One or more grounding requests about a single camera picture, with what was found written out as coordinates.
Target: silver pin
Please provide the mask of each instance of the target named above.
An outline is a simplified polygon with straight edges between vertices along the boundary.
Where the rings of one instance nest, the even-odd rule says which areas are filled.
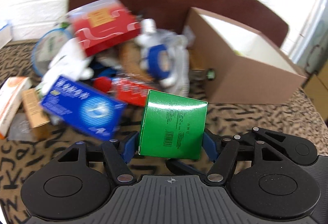
[[[117,180],[120,182],[129,182],[133,180],[133,176],[130,174],[121,174],[117,177]]]
[[[223,180],[223,176],[221,174],[213,173],[213,174],[208,175],[207,176],[207,179],[209,181],[219,182],[219,181],[222,181]]]

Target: orange and white box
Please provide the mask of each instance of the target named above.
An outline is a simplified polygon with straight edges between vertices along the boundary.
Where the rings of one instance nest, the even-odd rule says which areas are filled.
[[[9,77],[0,89],[0,139],[6,137],[10,124],[22,102],[22,92],[31,88],[28,77]]]

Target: barcode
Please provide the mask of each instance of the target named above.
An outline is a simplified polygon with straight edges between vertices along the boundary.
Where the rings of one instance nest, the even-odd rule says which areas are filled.
[[[165,130],[163,146],[171,147],[173,142],[173,132]]]

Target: green box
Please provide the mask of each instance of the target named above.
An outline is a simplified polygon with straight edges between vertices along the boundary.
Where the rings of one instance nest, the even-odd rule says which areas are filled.
[[[207,102],[148,91],[139,155],[199,159]]]

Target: open box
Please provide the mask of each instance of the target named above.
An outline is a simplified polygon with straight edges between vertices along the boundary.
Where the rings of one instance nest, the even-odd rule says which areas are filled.
[[[302,70],[261,32],[227,17],[191,8],[186,26],[211,80],[209,103],[281,104],[305,81]]]

